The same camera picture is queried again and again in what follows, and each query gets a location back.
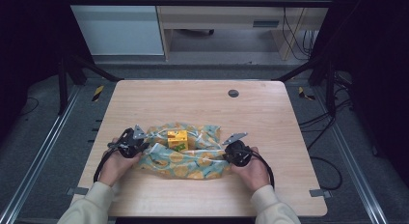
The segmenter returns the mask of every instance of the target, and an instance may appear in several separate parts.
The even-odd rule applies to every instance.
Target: plastic bag
[[[178,152],[169,148],[167,133],[172,130],[187,131],[188,150]],[[145,142],[150,143],[150,147],[144,151],[139,168],[181,179],[217,179],[231,169],[218,144],[219,126],[194,127],[173,123],[153,126],[147,136]]]

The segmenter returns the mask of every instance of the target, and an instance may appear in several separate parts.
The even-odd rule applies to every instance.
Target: cable
[[[244,154],[246,154],[245,157],[247,157],[247,155],[251,155],[251,156],[254,156],[255,158],[259,159],[264,164],[265,168],[267,169],[268,176],[270,177],[271,186],[273,186],[273,188],[275,188],[273,170],[271,169],[271,167],[268,165],[268,163],[262,158],[262,156],[259,153],[251,150],[250,147],[248,147],[248,146],[245,149],[234,149],[233,151],[235,153],[244,153]],[[248,162],[250,162],[250,159],[249,159],[249,161],[247,161],[246,164],[243,164],[243,165],[238,165],[234,161],[232,161],[232,164],[236,165],[237,167],[244,167],[245,165],[248,164]]]
[[[284,22],[284,24],[283,24],[282,32],[283,32],[284,40],[286,40],[286,43],[288,44],[289,50],[291,50],[291,53],[292,53],[292,55],[294,56],[295,59],[297,59],[297,60],[308,60],[308,59],[304,59],[304,58],[298,58],[298,57],[295,55],[294,50],[293,50],[292,47],[291,47],[291,44],[290,44],[289,41],[286,39],[286,33],[285,33],[285,30],[284,30],[284,25],[286,24],[286,7],[283,7],[283,10],[284,10],[284,17],[283,17],[283,22]],[[292,33],[292,30],[291,30],[290,27],[289,27],[289,31],[291,32],[292,36],[293,36],[294,39],[295,39],[295,36],[294,36],[294,34]]]
[[[31,110],[29,110],[29,111],[27,111],[27,112],[24,112],[24,113],[21,113],[21,114],[19,114],[19,116],[24,116],[24,115],[27,115],[27,114],[29,114],[29,113],[31,113],[31,112],[33,112],[38,106],[39,106],[39,104],[40,104],[40,102],[39,102],[39,100],[38,99],[36,99],[36,98],[31,98],[31,97],[28,97],[27,98],[27,100],[28,99],[32,99],[32,100],[34,100],[35,102],[36,102],[36,105],[34,106],[34,108],[32,108]]]
[[[308,33],[310,34],[310,42],[309,42],[309,47],[306,47],[305,43],[306,43],[306,38],[307,38]],[[311,30],[311,31],[306,30],[306,31],[304,31],[303,49],[304,49],[304,52],[307,53],[309,60],[310,60],[311,54],[313,52],[314,37],[315,37],[315,30]]]
[[[346,87],[339,88],[339,89],[337,89],[337,90],[334,92],[334,95],[336,96],[338,92],[340,92],[340,91],[347,91],[347,90],[348,90],[348,88],[346,88]]]
[[[324,159],[324,158],[321,158],[321,157],[317,157],[317,156],[310,156],[310,159],[320,160],[320,161],[323,161],[323,162],[329,164],[332,168],[334,168],[334,169],[337,171],[338,176],[339,176],[339,178],[340,178],[340,180],[339,180],[339,182],[337,183],[336,186],[334,186],[334,187],[328,187],[328,186],[320,185],[321,188],[327,189],[327,190],[337,190],[337,189],[339,189],[339,188],[341,187],[341,185],[342,185],[342,183],[343,183],[342,173],[341,173],[341,171],[337,168],[337,166],[336,166],[335,164],[331,163],[331,162],[330,162],[329,160],[327,160],[327,159]]]
[[[308,132],[320,132],[323,131],[324,129],[320,129],[320,130],[301,130],[301,132],[303,133],[308,133]]]
[[[339,110],[342,110],[345,106],[348,105],[348,102],[350,102],[350,101],[351,101],[350,99],[346,99],[346,100],[344,100],[343,102],[341,102],[340,104],[338,104],[338,105],[336,106],[336,108],[339,109]],[[308,126],[312,126],[312,125],[314,125],[314,124],[316,124],[316,123],[318,123],[318,122],[324,120],[325,118],[327,118],[328,115],[329,115],[329,112],[325,112],[325,113],[322,114],[322,115],[319,115],[319,116],[317,116],[317,117],[315,117],[315,118],[312,118],[312,119],[309,120],[309,121],[300,123],[300,124],[298,124],[298,125],[300,126],[300,128],[305,128],[305,127],[308,127]]]
[[[352,86],[352,82],[343,78],[339,73],[336,72],[335,77],[336,81],[340,83],[343,87],[349,88]]]
[[[309,59],[310,59],[310,54],[305,53],[305,52],[303,51],[303,49],[301,49],[300,44],[298,43],[298,41],[297,41],[297,39],[296,39],[296,37],[295,37],[294,32],[292,31],[291,27],[289,26],[288,20],[286,19],[286,7],[283,7],[283,14],[284,14],[284,16],[283,16],[283,26],[282,26],[283,37],[284,37],[284,39],[286,40],[286,43],[288,44],[288,47],[289,47],[289,49],[291,50],[292,55],[293,55],[293,56],[295,57],[295,59],[297,59],[297,60],[309,60]],[[298,18],[298,22],[297,22],[297,25],[296,25],[297,27],[298,27],[298,25],[300,24],[300,21],[301,21],[301,16]],[[289,43],[288,39],[286,38],[286,34],[285,34],[285,30],[284,30],[285,24],[286,24],[286,26],[288,27],[289,32],[291,33],[291,35],[292,35],[292,37],[293,37],[295,43],[297,44],[298,49],[300,49],[300,51],[301,51],[302,54],[304,54],[305,56],[308,57],[307,59],[298,58],[298,57],[295,55],[295,53],[294,53],[294,51],[293,51],[293,49],[292,49],[292,47],[291,47],[291,44]]]
[[[251,150],[251,155],[254,156],[255,158],[261,160],[261,162],[265,165],[265,167],[267,168],[268,176],[270,177],[270,183],[273,186],[273,188],[275,188],[273,170],[270,168],[268,163],[261,157],[261,155],[259,153],[254,152],[253,150]]]
[[[307,147],[307,151],[310,150],[310,148],[313,146],[313,144],[325,133],[325,131],[333,125],[335,122],[335,117],[331,118],[330,122],[328,122],[328,125],[321,131],[321,133],[318,134],[318,136],[315,137],[313,142]]]
[[[102,157],[102,160],[99,162],[98,167],[96,168],[96,171],[95,171],[95,174],[94,174],[94,182],[98,181],[99,174],[100,174],[100,172],[102,170],[102,167],[105,164],[105,162],[108,160],[109,156],[111,156],[111,154],[114,153],[117,150],[118,149],[111,149]]]

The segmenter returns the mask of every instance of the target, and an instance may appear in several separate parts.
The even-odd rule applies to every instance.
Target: floor
[[[207,32],[180,30],[175,32],[168,61],[154,58],[135,64],[129,59],[120,61],[97,56],[95,60],[103,69],[126,79],[270,80],[306,62],[293,56],[282,61],[272,43],[268,31],[262,30],[215,30],[213,36]],[[298,58],[303,57],[299,49],[294,52]],[[76,187],[115,88],[115,83],[89,70],[85,73],[89,77],[86,85],[69,83],[71,100],[75,103],[68,108],[66,120],[57,116],[59,98],[55,76],[30,88],[26,107],[0,149],[3,191],[0,218],[6,214],[15,223],[55,223],[69,206],[71,197],[66,194],[67,188]],[[305,71],[286,82],[300,124],[325,113],[324,84],[310,87],[309,73]],[[104,86],[103,93],[98,102],[92,102],[99,85]],[[300,87],[307,98],[300,97]],[[342,104],[349,95],[336,87],[340,89],[337,104]],[[300,125],[300,128],[306,145],[314,143],[310,155],[331,163],[312,159],[321,186],[334,188],[339,184],[335,168],[342,175],[342,183],[339,188],[329,190],[325,199],[328,213],[323,217],[300,217],[302,223],[409,223],[409,191],[388,159],[373,156],[353,105],[347,102],[341,106],[335,123],[315,142],[329,121],[329,117],[324,117],[312,126]],[[55,135],[47,136],[50,130],[55,130]],[[132,221],[170,223],[176,220],[139,218]]]

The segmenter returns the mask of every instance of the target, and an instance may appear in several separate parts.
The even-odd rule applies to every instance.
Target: sleeve
[[[277,198],[271,185],[257,190],[253,194],[251,202],[257,211],[256,224],[300,223],[294,210]]]
[[[60,223],[107,223],[108,210],[114,199],[112,188],[102,182],[95,182],[87,195],[71,204],[58,221]]]

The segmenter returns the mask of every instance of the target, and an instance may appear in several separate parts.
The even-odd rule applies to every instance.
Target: black cable
[[[248,146],[247,146],[247,148],[248,148],[247,150],[236,149],[234,151],[236,153],[249,154],[249,155],[254,156],[255,158],[259,159],[264,164],[265,168],[267,169],[268,176],[270,177],[270,184],[273,186],[273,188],[275,188],[274,174],[273,174],[273,170],[271,169],[271,167],[268,165],[268,163],[262,158],[262,156],[259,153],[251,150]]]
[[[99,162],[98,167],[96,168],[96,171],[95,171],[95,174],[94,174],[94,182],[98,181],[99,174],[100,174],[100,172],[102,170],[102,167],[105,164],[105,162],[108,160],[109,156],[111,156],[111,154],[114,153],[117,150],[118,149],[111,149],[102,157],[102,160]]]
[[[338,105],[336,106],[336,108],[337,108],[337,109],[343,109],[343,108],[347,105],[347,103],[350,102],[350,101],[351,101],[350,99],[346,99],[346,100],[344,100],[343,102],[341,102],[340,104],[338,104]],[[314,125],[314,124],[316,124],[316,123],[318,123],[318,122],[324,120],[325,118],[327,118],[328,115],[329,115],[329,112],[325,112],[325,113],[322,114],[322,115],[319,115],[319,116],[317,116],[317,117],[315,117],[315,118],[312,118],[311,120],[308,120],[308,121],[306,121],[306,122],[300,123],[300,124],[298,124],[298,125],[300,126],[300,128],[305,128],[305,127],[308,127],[308,126],[312,126],[312,125]]]
[[[321,131],[321,133],[316,136],[316,138],[313,140],[313,142],[307,147],[307,151],[310,150],[310,148],[313,146],[313,144],[325,133],[325,131],[333,125],[335,122],[335,117],[331,118],[330,122],[328,122],[328,125]]]
[[[310,36],[310,41],[309,41],[309,46],[306,47],[306,38],[307,38],[307,34],[309,34]],[[304,52],[306,52],[308,54],[308,58],[311,58],[311,54],[313,52],[313,46],[314,46],[314,37],[315,37],[315,30],[312,31],[304,31],[304,37],[303,37],[303,49]]]
[[[358,0],[358,2],[355,3],[354,8],[351,10],[351,12],[346,16],[346,18],[341,22],[341,25],[339,28],[335,31],[333,35],[331,35],[330,39],[328,42],[326,42],[322,48],[322,51],[320,51],[316,56],[314,56],[308,63],[304,64],[303,66],[293,70],[290,73],[287,73],[281,77],[278,78],[272,78],[271,80],[278,80],[278,81],[288,81],[290,78],[293,76],[310,69],[311,67],[314,67],[316,64],[320,64],[322,62],[327,62],[328,59],[334,54],[334,45],[336,41],[340,39],[341,32],[344,31],[345,26],[349,22],[349,19],[352,15],[354,15],[361,4],[363,0]]]
[[[343,78],[339,73],[336,72],[335,77],[336,81],[339,82],[343,87],[350,88],[352,86],[352,82]]]
[[[289,49],[291,50],[292,55],[293,55],[297,60],[309,60],[309,59],[310,59],[310,55],[309,55],[309,54],[306,54],[306,53],[303,51],[303,49],[301,49],[300,44],[298,43],[298,41],[297,41],[297,39],[296,39],[296,37],[295,37],[294,32],[292,31],[291,27],[289,26],[288,20],[286,19],[286,7],[283,7],[283,14],[284,14],[284,15],[283,15],[283,26],[282,26],[282,27],[283,27],[283,29],[282,29],[282,31],[283,31],[283,37],[284,37],[284,39],[286,40],[286,43],[288,44],[288,47],[289,47]],[[298,27],[298,25],[300,24],[300,21],[301,21],[301,16],[300,16],[300,18],[298,18],[297,27]],[[298,57],[295,55],[295,53],[294,53],[294,51],[293,51],[293,49],[292,49],[292,47],[291,47],[291,45],[290,45],[288,39],[286,38],[286,34],[285,34],[285,30],[284,30],[285,24],[286,24],[286,26],[288,27],[289,32],[291,33],[292,37],[294,38],[294,41],[295,41],[295,43],[297,44],[298,49],[300,49],[300,51],[301,51],[302,54],[304,54],[305,56],[308,57],[307,59],[301,59],[301,58],[298,58]]]
[[[308,133],[308,132],[320,132],[323,131],[324,129],[318,129],[318,130],[301,130],[303,133]]]
[[[308,59],[298,58],[298,57],[295,55],[294,50],[293,50],[292,47],[291,47],[291,44],[290,44],[289,41],[286,39],[286,33],[285,33],[285,30],[284,30],[284,25],[286,24],[286,7],[283,7],[283,11],[284,11],[284,17],[283,17],[283,28],[282,28],[282,32],[283,32],[284,40],[286,40],[286,43],[288,44],[289,50],[291,50],[291,53],[292,53],[292,55],[294,56],[295,59],[297,59],[297,60],[308,60]]]
[[[345,83],[343,81],[340,81],[337,78],[335,79],[334,83],[335,83],[335,85],[339,86],[340,89],[345,89],[345,90],[350,89],[350,85],[345,85]]]
[[[346,88],[346,87],[339,88],[334,92],[334,95],[336,96],[337,93],[339,93],[340,91],[347,91],[347,90],[348,90],[348,88]]]
[[[327,190],[336,190],[336,189],[339,189],[339,188],[341,187],[341,185],[342,185],[342,183],[343,183],[342,173],[341,173],[341,171],[337,168],[337,166],[336,166],[335,164],[331,163],[331,162],[330,162],[329,160],[327,160],[327,159],[324,159],[324,158],[321,158],[321,157],[317,157],[317,156],[310,156],[310,159],[320,160],[320,161],[323,161],[323,162],[329,164],[332,168],[334,168],[334,169],[337,171],[338,176],[339,176],[339,178],[340,178],[340,180],[339,180],[339,182],[337,183],[336,186],[334,186],[334,187],[328,187],[328,186],[320,185],[321,188],[327,189]]]
[[[31,110],[29,110],[29,111],[27,111],[27,112],[24,112],[24,113],[21,113],[21,114],[19,114],[19,116],[24,116],[24,115],[27,115],[27,114],[29,114],[29,113],[31,113],[31,112],[33,112],[38,106],[39,106],[39,104],[40,104],[40,102],[39,102],[39,100],[38,99],[36,99],[36,98],[31,98],[31,97],[28,97],[27,98],[27,100],[28,99],[32,99],[32,100],[34,100],[35,102],[36,102],[36,105],[34,106],[34,108],[32,108]]]
[[[268,165],[268,163],[261,157],[261,155],[257,152],[254,152],[252,150],[251,155],[254,156],[255,158],[259,159],[267,168],[267,173],[268,176],[270,177],[270,183],[273,186],[273,188],[275,188],[275,182],[274,182],[274,174],[273,174],[273,170],[271,169],[271,167]]]

